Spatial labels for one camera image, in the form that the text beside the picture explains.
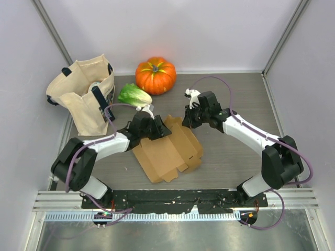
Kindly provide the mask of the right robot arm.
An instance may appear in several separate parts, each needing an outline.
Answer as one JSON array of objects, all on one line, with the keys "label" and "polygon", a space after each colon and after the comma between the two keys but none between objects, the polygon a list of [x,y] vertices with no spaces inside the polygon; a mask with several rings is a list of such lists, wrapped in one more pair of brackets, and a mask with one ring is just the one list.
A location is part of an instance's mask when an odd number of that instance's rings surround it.
[{"label": "right robot arm", "polygon": [[303,164],[293,138],[269,134],[245,121],[230,108],[222,109],[211,91],[200,93],[187,89],[189,104],[185,107],[182,125],[190,129],[207,123],[221,133],[232,136],[254,150],[261,157],[261,171],[237,187],[238,204],[247,207],[256,196],[278,190],[300,175]]}]

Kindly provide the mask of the green lettuce head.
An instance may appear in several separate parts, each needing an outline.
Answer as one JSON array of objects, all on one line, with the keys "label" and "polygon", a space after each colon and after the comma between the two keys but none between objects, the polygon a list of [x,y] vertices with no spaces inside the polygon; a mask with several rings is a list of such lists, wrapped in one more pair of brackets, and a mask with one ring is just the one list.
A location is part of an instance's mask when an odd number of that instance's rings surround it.
[{"label": "green lettuce head", "polygon": [[118,96],[121,103],[133,105],[136,107],[144,107],[152,104],[152,98],[144,90],[134,83],[125,84]]}]

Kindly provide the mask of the orange pumpkin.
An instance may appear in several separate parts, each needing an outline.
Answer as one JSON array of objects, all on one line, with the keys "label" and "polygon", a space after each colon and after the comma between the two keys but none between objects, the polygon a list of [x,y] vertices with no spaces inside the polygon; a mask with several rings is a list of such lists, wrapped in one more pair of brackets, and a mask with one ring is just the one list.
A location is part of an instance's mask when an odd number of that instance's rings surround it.
[{"label": "orange pumpkin", "polygon": [[170,91],[177,78],[174,64],[163,57],[151,57],[139,63],[136,84],[149,95],[162,95]]}]

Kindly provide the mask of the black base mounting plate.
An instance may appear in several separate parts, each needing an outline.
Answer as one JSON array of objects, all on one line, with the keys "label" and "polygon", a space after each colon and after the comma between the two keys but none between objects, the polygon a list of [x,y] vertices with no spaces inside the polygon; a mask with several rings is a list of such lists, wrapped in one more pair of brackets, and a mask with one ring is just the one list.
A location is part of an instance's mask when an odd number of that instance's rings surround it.
[{"label": "black base mounting plate", "polygon": [[134,214],[188,214],[196,206],[199,214],[231,213],[233,208],[265,208],[264,193],[244,199],[236,190],[179,189],[179,190],[107,190],[100,199],[80,192],[83,209],[106,209],[112,212],[130,211]]}]

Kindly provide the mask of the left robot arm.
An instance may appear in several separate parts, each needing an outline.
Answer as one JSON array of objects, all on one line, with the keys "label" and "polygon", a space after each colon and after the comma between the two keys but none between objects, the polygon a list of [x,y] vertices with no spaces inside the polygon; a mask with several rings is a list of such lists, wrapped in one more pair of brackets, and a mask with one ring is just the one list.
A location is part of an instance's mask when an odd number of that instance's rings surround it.
[{"label": "left robot arm", "polygon": [[82,141],[71,138],[51,166],[51,172],[72,191],[80,191],[85,199],[104,209],[111,205],[112,189],[92,176],[95,163],[116,153],[127,152],[142,139],[151,141],[172,134],[159,115],[151,117],[138,112],[127,125],[116,133],[97,140]]}]

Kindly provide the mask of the beige canvas tote bag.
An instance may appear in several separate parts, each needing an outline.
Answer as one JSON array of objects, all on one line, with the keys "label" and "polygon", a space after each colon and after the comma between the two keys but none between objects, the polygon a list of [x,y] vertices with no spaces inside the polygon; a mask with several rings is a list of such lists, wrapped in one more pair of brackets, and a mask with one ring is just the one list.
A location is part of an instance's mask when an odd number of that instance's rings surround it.
[{"label": "beige canvas tote bag", "polygon": [[70,112],[79,136],[107,133],[104,109],[112,104],[114,94],[114,69],[103,54],[64,67],[46,90],[50,104]]}]

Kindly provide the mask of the brown cardboard paper box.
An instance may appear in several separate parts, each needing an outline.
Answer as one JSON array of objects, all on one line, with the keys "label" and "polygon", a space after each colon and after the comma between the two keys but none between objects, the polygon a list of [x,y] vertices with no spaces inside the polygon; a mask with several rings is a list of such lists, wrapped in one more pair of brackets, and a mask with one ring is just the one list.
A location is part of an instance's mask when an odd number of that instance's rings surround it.
[{"label": "brown cardboard paper box", "polygon": [[142,139],[132,152],[152,183],[171,182],[179,173],[190,173],[202,164],[204,149],[181,117],[164,121],[172,132],[157,140]]}]

